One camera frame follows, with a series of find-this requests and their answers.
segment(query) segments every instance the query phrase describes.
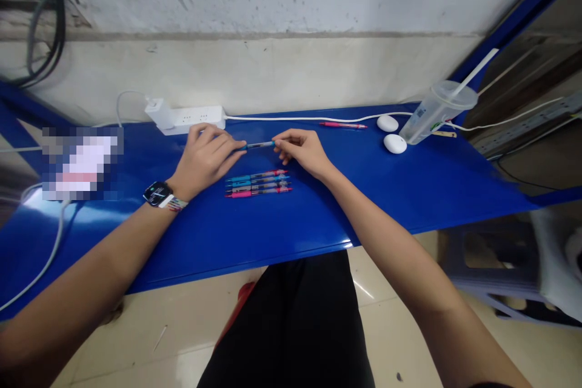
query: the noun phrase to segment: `power outlet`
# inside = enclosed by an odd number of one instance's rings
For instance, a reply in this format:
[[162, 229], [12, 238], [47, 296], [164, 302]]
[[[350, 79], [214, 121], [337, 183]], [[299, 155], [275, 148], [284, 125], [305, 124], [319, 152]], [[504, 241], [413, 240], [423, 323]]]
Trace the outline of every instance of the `power outlet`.
[[170, 119], [172, 120], [174, 127], [170, 129], [160, 129], [164, 135], [188, 134], [191, 126], [203, 122], [214, 124], [221, 129], [224, 129], [226, 125], [226, 117], [222, 106], [200, 106], [171, 109]]

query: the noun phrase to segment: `person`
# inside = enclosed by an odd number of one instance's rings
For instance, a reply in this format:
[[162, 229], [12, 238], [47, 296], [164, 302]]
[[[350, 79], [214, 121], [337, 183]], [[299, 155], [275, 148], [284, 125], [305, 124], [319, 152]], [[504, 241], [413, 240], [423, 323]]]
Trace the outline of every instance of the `person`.
[[[290, 129], [273, 140], [284, 165], [295, 159], [338, 201], [418, 324], [444, 387], [530, 387], [438, 264], [338, 171], [316, 132]], [[236, 151], [244, 144], [213, 125], [192, 127], [167, 180], [174, 195], [190, 201], [217, 182], [245, 153]], [[50, 386], [122, 298], [175, 216], [142, 205], [23, 308], [0, 332], [1, 384]], [[199, 387], [235, 384], [374, 386], [345, 250], [267, 268]]]

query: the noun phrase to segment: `plastic cup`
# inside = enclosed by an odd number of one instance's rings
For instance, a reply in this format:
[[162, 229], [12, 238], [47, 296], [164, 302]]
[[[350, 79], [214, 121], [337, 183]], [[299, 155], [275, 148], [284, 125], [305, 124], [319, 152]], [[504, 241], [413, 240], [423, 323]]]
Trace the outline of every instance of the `plastic cup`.
[[434, 84], [400, 131], [400, 136], [408, 144], [418, 144], [438, 130], [445, 121], [473, 109], [477, 104], [477, 93], [465, 87], [457, 95], [453, 95], [458, 86], [459, 83], [453, 81]]

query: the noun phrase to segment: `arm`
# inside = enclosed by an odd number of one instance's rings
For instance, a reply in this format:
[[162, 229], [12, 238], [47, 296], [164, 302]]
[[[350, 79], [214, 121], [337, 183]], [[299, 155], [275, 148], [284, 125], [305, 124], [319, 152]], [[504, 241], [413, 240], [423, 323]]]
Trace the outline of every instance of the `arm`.
[[[212, 125], [193, 126], [167, 181], [175, 196], [190, 201], [224, 176], [245, 152], [231, 153], [244, 144]], [[51, 385], [125, 294], [175, 216], [142, 205], [20, 311], [0, 332], [0, 385]]]
[[273, 140], [283, 164], [295, 158], [332, 192], [362, 246], [418, 323], [445, 387], [482, 382], [530, 387], [439, 265], [333, 166], [315, 132], [291, 129]]

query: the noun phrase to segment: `desk surface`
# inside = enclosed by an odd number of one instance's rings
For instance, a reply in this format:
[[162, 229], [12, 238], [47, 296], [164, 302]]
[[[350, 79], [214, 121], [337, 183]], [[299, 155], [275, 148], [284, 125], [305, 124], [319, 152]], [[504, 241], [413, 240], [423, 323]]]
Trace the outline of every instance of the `desk surface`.
[[[277, 116], [359, 118], [412, 112], [415, 104], [302, 111]], [[403, 125], [406, 117], [396, 117]], [[330, 160], [411, 233], [426, 232], [536, 209], [463, 138], [431, 136], [402, 155], [384, 148], [375, 119], [365, 130], [321, 127], [312, 121], [229, 121], [227, 131], [249, 143], [268, 141], [290, 127], [315, 129]], [[168, 178], [185, 135], [164, 136], [152, 123], [128, 124], [118, 201], [70, 205], [59, 252], [44, 277], [0, 313], [12, 317], [142, 203], [145, 187]], [[280, 168], [271, 148], [250, 150], [226, 176]], [[224, 197], [224, 181], [195, 198], [170, 226], [129, 293], [357, 246], [360, 243], [332, 195], [296, 162], [293, 192], [254, 198]], [[60, 204], [39, 192], [0, 231], [0, 303], [42, 269], [55, 240]]]

